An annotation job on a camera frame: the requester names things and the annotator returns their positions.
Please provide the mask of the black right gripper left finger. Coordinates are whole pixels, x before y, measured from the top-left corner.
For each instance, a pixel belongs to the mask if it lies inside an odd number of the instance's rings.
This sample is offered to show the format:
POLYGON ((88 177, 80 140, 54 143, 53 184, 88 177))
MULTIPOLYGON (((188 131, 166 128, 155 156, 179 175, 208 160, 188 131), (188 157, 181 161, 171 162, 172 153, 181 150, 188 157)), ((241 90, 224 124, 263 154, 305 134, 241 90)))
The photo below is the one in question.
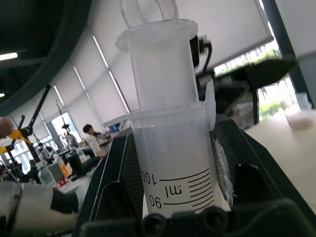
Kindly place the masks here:
POLYGON ((74 234, 91 221, 143 216, 144 188, 133 133, 121 131, 95 169, 85 195, 74 234))

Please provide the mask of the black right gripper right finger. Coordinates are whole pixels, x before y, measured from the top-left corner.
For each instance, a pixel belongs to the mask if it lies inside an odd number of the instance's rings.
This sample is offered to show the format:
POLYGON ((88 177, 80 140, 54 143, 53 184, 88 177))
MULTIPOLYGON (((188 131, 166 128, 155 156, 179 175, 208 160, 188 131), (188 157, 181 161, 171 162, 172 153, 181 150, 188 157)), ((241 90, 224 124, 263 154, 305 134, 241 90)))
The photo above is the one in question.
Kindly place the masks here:
POLYGON ((210 132, 220 190, 229 207, 287 198, 316 215, 268 150, 231 118, 216 118, 210 132))

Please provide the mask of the translucent plastic syringe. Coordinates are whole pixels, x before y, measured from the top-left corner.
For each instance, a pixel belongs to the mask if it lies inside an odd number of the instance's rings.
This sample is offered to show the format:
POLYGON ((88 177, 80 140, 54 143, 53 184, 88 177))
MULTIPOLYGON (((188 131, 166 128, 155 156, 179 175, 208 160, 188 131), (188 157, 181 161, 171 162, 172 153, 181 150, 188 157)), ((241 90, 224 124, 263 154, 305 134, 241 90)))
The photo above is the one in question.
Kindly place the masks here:
POLYGON ((198 99, 190 40, 197 24, 175 0, 155 0, 162 20, 148 23, 137 0, 120 0, 127 25, 116 40, 128 52, 139 110, 131 123, 149 213, 165 217, 219 206, 205 106, 198 99))

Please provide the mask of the orange liquid bottle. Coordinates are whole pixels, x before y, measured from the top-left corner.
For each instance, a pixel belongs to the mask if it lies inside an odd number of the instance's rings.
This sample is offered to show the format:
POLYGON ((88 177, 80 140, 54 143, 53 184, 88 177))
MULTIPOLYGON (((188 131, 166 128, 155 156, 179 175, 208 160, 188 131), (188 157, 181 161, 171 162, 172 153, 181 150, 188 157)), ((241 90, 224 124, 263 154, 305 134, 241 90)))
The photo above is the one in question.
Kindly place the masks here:
POLYGON ((57 158, 57 163, 59 164, 64 176, 68 177, 69 176, 69 171, 67 170, 66 165, 65 165, 65 163, 64 163, 64 161, 62 160, 61 157, 57 158))

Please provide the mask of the clear plastic cup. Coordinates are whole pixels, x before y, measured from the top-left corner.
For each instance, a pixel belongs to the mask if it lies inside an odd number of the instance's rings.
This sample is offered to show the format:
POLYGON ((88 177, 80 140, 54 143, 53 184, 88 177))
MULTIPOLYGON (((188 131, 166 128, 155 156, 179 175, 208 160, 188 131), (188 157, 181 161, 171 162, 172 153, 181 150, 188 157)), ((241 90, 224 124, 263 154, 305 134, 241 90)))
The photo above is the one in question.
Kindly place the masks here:
POLYGON ((292 129, 305 129, 313 125, 312 105, 308 101, 307 93, 292 95, 280 104, 292 129))

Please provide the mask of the seated person in background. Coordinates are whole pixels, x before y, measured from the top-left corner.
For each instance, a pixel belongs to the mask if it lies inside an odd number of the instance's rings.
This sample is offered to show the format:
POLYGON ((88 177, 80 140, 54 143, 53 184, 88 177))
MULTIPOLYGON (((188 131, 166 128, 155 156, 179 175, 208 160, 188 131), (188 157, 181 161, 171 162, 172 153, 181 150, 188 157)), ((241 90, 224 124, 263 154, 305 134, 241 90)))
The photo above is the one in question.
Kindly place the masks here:
POLYGON ((101 135, 101 132, 96 132, 91 124, 86 124, 82 130, 85 134, 87 134, 87 142, 94 155, 96 157, 102 157, 102 150, 97 141, 97 137, 101 135))

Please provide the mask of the black cylindrical container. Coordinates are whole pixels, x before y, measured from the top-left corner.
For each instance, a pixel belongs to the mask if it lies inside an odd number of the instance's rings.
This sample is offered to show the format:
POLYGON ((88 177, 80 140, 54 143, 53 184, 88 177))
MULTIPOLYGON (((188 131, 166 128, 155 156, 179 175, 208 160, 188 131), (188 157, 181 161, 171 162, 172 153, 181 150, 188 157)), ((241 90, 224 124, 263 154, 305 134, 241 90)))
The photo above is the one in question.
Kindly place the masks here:
POLYGON ((72 172, 78 177, 81 178, 86 175, 82 162, 75 151, 69 152, 65 155, 70 167, 72 168, 72 172))

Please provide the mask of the clear plastic bottle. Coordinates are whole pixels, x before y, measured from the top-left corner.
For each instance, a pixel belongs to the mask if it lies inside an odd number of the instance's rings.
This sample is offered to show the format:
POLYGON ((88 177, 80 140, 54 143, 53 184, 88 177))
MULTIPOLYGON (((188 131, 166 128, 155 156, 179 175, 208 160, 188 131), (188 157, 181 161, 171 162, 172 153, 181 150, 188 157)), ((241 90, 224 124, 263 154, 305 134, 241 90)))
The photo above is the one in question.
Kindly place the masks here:
POLYGON ((48 187, 57 187, 57 183, 49 169, 46 167, 41 167, 38 172, 38 178, 42 185, 48 187))

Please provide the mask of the black tripod stand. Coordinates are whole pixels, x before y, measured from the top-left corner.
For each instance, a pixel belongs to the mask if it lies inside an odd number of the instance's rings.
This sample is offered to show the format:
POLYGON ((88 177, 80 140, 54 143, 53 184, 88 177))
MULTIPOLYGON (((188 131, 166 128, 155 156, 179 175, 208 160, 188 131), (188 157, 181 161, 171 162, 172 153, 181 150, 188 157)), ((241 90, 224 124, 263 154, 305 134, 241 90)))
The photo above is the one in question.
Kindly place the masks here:
MULTIPOLYGON (((38 144, 40 144, 40 140, 36 137, 36 135, 35 135, 34 132, 33 132, 33 125, 34 125, 34 123, 35 123, 35 121, 36 121, 36 119, 37 119, 37 117, 38 117, 38 115, 39 115, 39 113, 40 113, 40 109, 42 108, 42 106, 43 106, 43 104, 44 104, 44 101, 45 101, 45 99, 46 99, 46 97, 47 97, 47 95, 48 95, 50 89, 51 89, 51 85, 48 84, 48 85, 45 87, 44 93, 43 93, 43 95, 42 95, 42 97, 41 97, 41 99, 40 99, 40 101, 39 101, 39 103, 38 103, 38 105, 37 105, 36 110, 35 110, 34 113, 33 113, 33 116, 32 116, 32 118, 31 118, 29 124, 28 124, 26 127, 22 128, 23 122, 24 122, 24 120, 25 120, 25 116, 22 115, 22 116, 21 116, 20 123, 19 123, 18 126, 17 126, 17 130, 20 130, 20 131, 21 131, 23 137, 28 138, 28 140, 29 140, 29 136, 33 135, 33 136, 35 137, 35 139, 36 139, 36 141, 37 141, 38 144)), ((33 144, 30 145, 30 144, 27 144, 27 143, 26 143, 26 145, 27 145, 29 151, 31 152, 32 157, 35 159, 35 161, 39 161, 39 160, 40 160, 40 159, 39 159, 39 156, 38 156, 38 154, 37 154, 37 152, 36 152, 36 150, 35 150, 33 144)), ((20 182, 25 181, 26 179, 24 178, 24 175, 22 174, 22 168, 19 168, 18 162, 17 162, 17 161, 15 160, 15 158, 13 157, 11 151, 8 152, 8 154, 9 154, 11 160, 12 160, 13 166, 14 166, 14 168, 15 168, 15 170, 16 170, 16 174, 17 174, 17 176, 18 176, 18 180, 16 180, 16 182, 18 183, 18 181, 20 181, 20 182)))

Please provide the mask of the yellow and black clamp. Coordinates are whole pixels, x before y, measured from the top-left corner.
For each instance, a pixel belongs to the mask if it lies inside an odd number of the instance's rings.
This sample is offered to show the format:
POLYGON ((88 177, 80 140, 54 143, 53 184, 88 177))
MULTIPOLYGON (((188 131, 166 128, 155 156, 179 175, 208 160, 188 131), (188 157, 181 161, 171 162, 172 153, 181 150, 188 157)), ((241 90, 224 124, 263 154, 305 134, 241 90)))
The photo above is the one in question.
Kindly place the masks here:
POLYGON ((28 138, 23 137, 20 130, 13 130, 13 133, 8 136, 12 139, 12 143, 9 146, 0 146, 0 154, 8 153, 14 149, 14 140, 23 140, 27 144, 32 145, 32 142, 28 140, 28 138))

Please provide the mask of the bystander hand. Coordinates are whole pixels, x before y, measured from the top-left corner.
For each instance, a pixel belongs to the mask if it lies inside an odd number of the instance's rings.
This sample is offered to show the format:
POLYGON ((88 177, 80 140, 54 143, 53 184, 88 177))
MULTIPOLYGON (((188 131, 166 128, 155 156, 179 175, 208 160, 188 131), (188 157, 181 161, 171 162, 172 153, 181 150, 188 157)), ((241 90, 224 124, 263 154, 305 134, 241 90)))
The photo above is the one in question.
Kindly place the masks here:
POLYGON ((0 139, 4 139, 13 133, 13 124, 10 119, 0 117, 0 139))

